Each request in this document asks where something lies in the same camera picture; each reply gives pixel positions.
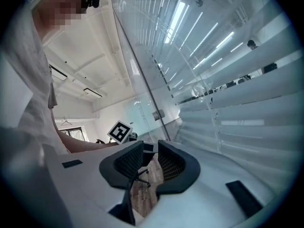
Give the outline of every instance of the glass wall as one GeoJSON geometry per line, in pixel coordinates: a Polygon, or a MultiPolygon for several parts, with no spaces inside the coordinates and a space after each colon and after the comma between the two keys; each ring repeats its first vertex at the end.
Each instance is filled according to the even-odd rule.
{"type": "Polygon", "coordinates": [[[164,134],[288,188],[303,156],[303,49],[276,0],[112,2],[164,134]]]}

